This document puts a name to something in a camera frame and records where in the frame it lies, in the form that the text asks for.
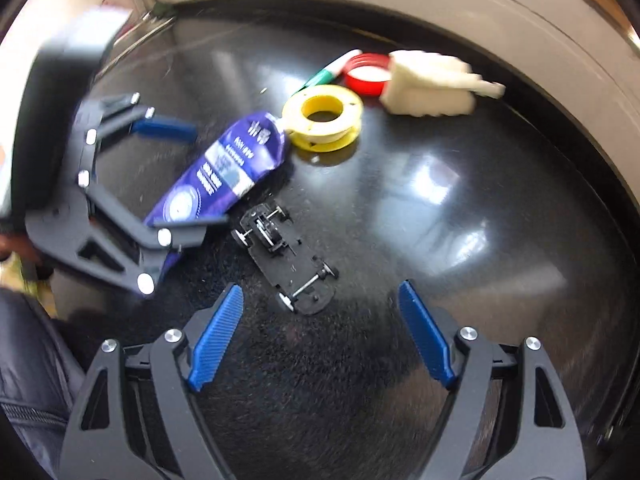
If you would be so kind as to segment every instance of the yellow tape roll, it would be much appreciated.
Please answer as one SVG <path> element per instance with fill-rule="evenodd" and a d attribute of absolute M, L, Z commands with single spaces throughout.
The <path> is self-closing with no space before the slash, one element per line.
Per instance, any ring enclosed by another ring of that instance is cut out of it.
<path fill-rule="evenodd" d="M 338 117 L 326 123 L 307 119 L 316 112 L 333 112 Z M 282 118 L 293 145 L 310 152 L 332 152 L 348 146 L 360 134 L 362 100 L 341 86 L 312 86 L 289 98 Z"/>

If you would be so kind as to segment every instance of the green marker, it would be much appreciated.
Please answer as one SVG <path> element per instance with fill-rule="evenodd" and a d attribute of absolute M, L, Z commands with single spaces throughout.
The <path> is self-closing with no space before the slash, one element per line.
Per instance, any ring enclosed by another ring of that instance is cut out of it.
<path fill-rule="evenodd" d="M 309 88 L 310 86 L 318 86 L 318 85 L 326 85 L 333 81 L 340 75 L 342 69 L 347 64 L 348 60 L 352 57 L 356 57 L 362 54 L 361 50 L 351 50 L 347 52 L 344 56 L 340 56 L 335 61 L 332 61 L 327 66 L 325 66 L 320 72 L 318 72 L 315 76 L 313 76 L 309 81 L 302 85 L 302 88 L 298 90 L 304 90 L 305 88 Z"/>

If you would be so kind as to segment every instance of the white wall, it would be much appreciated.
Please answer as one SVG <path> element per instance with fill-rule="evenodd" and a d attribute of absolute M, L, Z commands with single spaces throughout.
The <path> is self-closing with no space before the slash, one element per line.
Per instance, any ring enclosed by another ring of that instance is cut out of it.
<path fill-rule="evenodd" d="M 76 16 L 102 0 L 28 0 L 0 44 L 0 146 L 4 160 L 0 168 L 0 204 L 4 211 L 5 190 L 10 177 L 10 156 L 24 85 L 40 45 Z"/>

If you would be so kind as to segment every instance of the robotic claw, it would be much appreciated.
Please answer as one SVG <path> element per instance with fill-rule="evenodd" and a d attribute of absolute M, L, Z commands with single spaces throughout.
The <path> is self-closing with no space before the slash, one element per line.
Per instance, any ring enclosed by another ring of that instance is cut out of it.
<path fill-rule="evenodd" d="M 60 478 L 234 478 L 202 423 L 193 394 L 214 379 L 242 314 L 242 302 L 240 287 L 229 285 L 213 307 L 197 312 L 183 330 L 168 330 L 151 344 L 130 348 L 105 341 L 66 430 Z M 571 407 L 537 338 L 527 338 L 517 347 L 488 341 L 472 327 L 460 328 L 445 310 L 427 308 L 409 281 L 400 285 L 396 303 L 431 377 L 449 391 L 416 478 L 586 478 Z M 502 392 L 489 451 L 484 465 L 469 472 L 465 467 L 485 397 L 496 379 L 502 380 Z M 154 385 L 179 475 L 156 462 L 136 387 L 135 402 L 127 402 L 129 383 L 145 380 Z M 101 392 L 108 392 L 108 416 L 97 420 Z M 135 435 L 142 435 L 141 443 L 134 444 Z"/>
<path fill-rule="evenodd" d="M 128 18 L 115 7 L 89 10 L 38 51 L 16 124 L 11 211 L 0 226 L 26 232 L 53 267 L 149 296 L 168 256 L 199 246 L 226 217 L 149 226 L 98 182 L 97 157 L 127 136 L 196 137 L 191 125 L 156 116 L 137 92 L 86 98 Z"/>

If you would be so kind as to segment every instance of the zipper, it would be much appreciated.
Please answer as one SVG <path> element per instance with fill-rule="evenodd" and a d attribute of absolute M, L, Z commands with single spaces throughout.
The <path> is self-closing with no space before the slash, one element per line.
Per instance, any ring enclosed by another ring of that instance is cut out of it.
<path fill-rule="evenodd" d="M 11 404 L 8 402 L 0 402 L 0 406 L 6 414 L 6 418 L 9 422 L 38 422 L 40 424 L 48 424 L 50 426 L 58 426 L 62 429 L 66 428 L 66 419 L 54 415 L 53 413 L 45 412 L 44 410 L 38 410 L 36 408 L 27 408 L 26 406 L 19 406 L 18 404 Z"/>

